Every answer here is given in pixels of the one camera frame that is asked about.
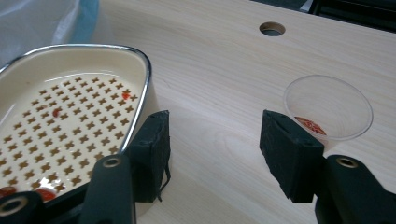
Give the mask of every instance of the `red item in cup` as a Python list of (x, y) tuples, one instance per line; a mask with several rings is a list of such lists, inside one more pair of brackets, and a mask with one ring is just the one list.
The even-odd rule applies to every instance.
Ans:
[(326, 135), (326, 133), (323, 131), (323, 129), (320, 128), (319, 125), (317, 125), (314, 121), (310, 119), (305, 119), (305, 118), (300, 118), (300, 117), (295, 117), (300, 123), (302, 123), (305, 127), (310, 129), (312, 132), (319, 133)]

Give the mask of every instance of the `plastic cup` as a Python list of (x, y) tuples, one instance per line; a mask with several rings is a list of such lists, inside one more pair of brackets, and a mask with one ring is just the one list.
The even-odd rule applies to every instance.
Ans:
[(325, 150), (364, 134), (373, 123), (373, 109), (366, 97), (335, 77), (298, 78), (286, 88), (283, 101), (289, 117)]

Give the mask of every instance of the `hole in table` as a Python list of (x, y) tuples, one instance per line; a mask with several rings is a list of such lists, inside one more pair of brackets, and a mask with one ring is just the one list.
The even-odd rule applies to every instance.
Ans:
[(286, 28), (280, 23), (268, 21), (260, 26), (260, 32), (268, 36), (279, 36), (285, 34)]

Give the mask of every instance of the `red food piece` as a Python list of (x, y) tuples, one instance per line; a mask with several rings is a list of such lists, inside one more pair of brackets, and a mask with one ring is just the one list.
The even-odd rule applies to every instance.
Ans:
[(16, 192), (17, 192), (17, 189), (15, 189), (14, 187), (0, 188), (0, 198), (6, 197), (6, 196), (11, 195)]
[(56, 198), (55, 192), (51, 189), (40, 188), (40, 189), (36, 189), (35, 192), (41, 195), (41, 198), (43, 199), (44, 202)]
[(123, 92), (123, 93), (122, 93), (122, 98), (123, 98), (124, 100), (128, 100), (129, 97), (131, 97), (131, 94), (129, 94), (128, 92)]
[(312, 132), (327, 135), (323, 129), (320, 128), (319, 125), (317, 125), (314, 121), (310, 119), (305, 119), (305, 118), (300, 118), (300, 117), (295, 117), (300, 123), (302, 123), (305, 127), (310, 129)]
[(55, 117), (55, 118), (58, 118), (60, 112), (61, 112), (61, 109), (54, 109), (52, 111), (52, 116)]

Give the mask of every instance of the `wood grain surface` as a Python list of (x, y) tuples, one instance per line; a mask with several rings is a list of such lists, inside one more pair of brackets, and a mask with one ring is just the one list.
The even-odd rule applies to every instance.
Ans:
[[(317, 223), (259, 149), (262, 111), (284, 113), (296, 78), (339, 77), (374, 109), (372, 128), (325, 154), (364, 162), (396, 192), (396, 35), (245, 0), (102, 0), (115, 44), (145, 52), (171, 114), (172, 179), (139, 224)], [(259, 27), (283, 24), (271, 37)]]

